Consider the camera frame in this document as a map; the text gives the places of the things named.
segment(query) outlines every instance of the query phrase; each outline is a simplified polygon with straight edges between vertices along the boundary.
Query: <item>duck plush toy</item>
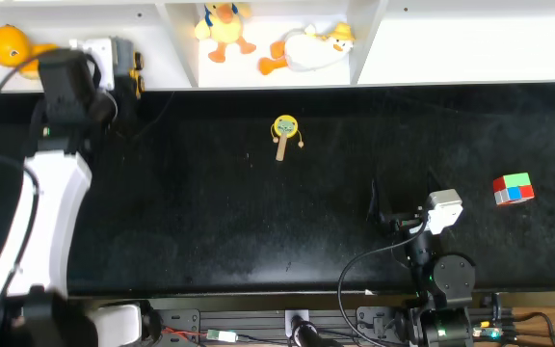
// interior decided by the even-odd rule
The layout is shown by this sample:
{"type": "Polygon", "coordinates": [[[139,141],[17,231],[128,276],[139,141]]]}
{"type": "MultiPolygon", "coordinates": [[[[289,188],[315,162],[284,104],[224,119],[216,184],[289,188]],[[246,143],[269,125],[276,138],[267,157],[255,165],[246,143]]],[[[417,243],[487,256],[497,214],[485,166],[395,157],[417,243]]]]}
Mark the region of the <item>duck plush toy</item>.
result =
{"type": "Polygon", "coordinates": [[[209,59],[216,63],[226,60],[226,47],[231,43],[239,44],[241,53],[250,54],[256,46],[248,43],[243,38],[243,23],[239,14],[245,18],[250,17],[251,10],[248,5],[240,3],[206,3],[205,16],[195,29],[197,39],[213,39],[218,43],[218,49],[209,53],[209,59]]]}
{"type": "Polygon", "coordinates": [[[277,68],[290,67],[293,71],[310,71],[328,67],[339,62],[353,49],[355,38],[350,25],[339,23],[335,30],[318,36],[316,28],[309,25],[305,30],[295,30],[271,45],[272,59],[262,58],[258,68],[268,75],[277,68]]]}
{"type": "MultiPolygon", "coordinates": [[[[12,25],[0,27],[0,65],[17,67],[31,57],[42,52],[53,50],[57,45],[52,43],[32,44],[29,38],[12,25]]],[[[20,75],[29,79],[38,79],[38,61],[34,60],[20,70],[20,75]]]]}

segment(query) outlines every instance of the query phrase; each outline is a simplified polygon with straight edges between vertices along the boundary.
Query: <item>orange beak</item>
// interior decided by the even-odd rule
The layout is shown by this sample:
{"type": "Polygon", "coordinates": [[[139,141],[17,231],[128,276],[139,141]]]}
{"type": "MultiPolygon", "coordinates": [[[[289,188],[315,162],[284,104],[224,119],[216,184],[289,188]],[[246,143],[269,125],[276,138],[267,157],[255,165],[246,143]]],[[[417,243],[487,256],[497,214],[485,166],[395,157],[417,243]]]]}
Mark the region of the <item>orange beak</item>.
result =
{"type": "Polygon", "coordinates": [[[230,23],[233,16],[235,16],[235,13],[232,12],[232,6],[230,4],[223,4],[218,8],[218,18],[222,23],[230,23]]]}

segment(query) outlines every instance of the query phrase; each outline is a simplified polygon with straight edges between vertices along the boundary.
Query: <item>blue vest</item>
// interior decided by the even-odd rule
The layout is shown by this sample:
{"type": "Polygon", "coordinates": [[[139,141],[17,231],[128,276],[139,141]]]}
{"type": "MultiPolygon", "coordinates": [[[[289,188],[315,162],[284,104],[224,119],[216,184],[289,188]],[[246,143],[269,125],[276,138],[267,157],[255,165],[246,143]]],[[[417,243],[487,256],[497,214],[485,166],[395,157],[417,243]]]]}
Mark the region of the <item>blue vest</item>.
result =
{"type": "MultiPolygon", "coordinates": [[[[232,11],[235,14],[239,13],[239,9],[237,9],[235,4],[232,4],[232,11]]],[[[211,15],[211,12],[209,12],[209,9],[207,9],[207,5],[205,5],[204,6],[204,21],[207,22],[207,25],[209,26],[209,28],[211,28],[213,26],[213,23],[211,22],[211,19],[209,18],[209,15],[211,15]]]]}

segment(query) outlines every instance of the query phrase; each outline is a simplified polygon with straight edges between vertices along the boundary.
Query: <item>rubik's cube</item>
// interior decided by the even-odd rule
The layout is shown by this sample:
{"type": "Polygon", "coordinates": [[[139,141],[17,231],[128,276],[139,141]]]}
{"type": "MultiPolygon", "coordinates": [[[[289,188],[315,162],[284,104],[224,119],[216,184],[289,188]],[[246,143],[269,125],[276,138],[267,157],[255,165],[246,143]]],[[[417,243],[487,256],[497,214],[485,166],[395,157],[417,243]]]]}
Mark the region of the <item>rubik's cube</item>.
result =
{"type": "Polygon", "coordinates": [[[528,173],[504,175],[493,181],[493,195],[496,205],[520,203],[533,199],[535,192],[528,173]]]}

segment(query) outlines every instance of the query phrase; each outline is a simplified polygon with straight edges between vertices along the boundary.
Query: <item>toy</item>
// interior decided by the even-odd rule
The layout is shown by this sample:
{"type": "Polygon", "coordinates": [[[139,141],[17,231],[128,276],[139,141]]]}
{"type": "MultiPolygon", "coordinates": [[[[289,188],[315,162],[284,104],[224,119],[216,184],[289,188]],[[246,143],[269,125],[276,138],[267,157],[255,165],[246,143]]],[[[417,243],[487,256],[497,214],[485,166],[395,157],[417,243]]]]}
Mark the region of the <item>toy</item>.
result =
{"type": "Polygon", "coordinates": [[[353,49],[355,38],[350,25],[338,23],[327,37],[316,35],[313,25],[304,31],[295,30],[271,45],[271,56],[258,62],[258,69],[268,75],[277,68],[290,67],[293,71],[310,71],[339,62],[353,49]]]}
{"type": "Polygon", "coordinates": [[[242,54],[250,54],[256,50],[255,45],[248,43],[243,38],[243,23],[238,15],[240,14],[245,18],[250,17],[251,10],[248,5],[206,3],[204,10],[204,19],[200,21],[194,32],[199,40],[210,37],[218,43],[218,49],[209,53],[209,59],[215,63],[225,62],[226,47],[235,42],[241,47],[242,54]]]}
{"type": "Polygon", "coordinates": [[[136,98],[145,92],[145,80],[140,71],[145,67],[143,55],[135,50],[131,40],[111,37],[90,40],[70,40],[72,49],[91,54],[100,68],[100,88],[112,91],[115,87],[128,88],[136,98]]]}
{"type": "Polygon", "coordinates": [[[528,173],[504,175],[493,181],[493,195],[496,204],[520,203],[535,197],[528,173]]]}
{"type": "Polygon", "coordinates": [[[271,137],[274,138],[274,143],[277,144],[276,160],[283,161],[284,153],[286,151],[286,141],[299,134],[299,148],[304,147],[304,138],[299,131],[297,120],[292,116],[284,115],[279,116],[276,121],[271,125],[271,137]]]}
{"type": "MultiPolygon", "coordinates": [[[[17,67],[26,60],[42,52],[57,48],[52,43],[32,44],[29,38],[12,25],[0,27],[0,65],[17,67]]],[[[20,70],[20,74],[29,79],[38,79],[38,61],[34,60],[20,70]]]]}

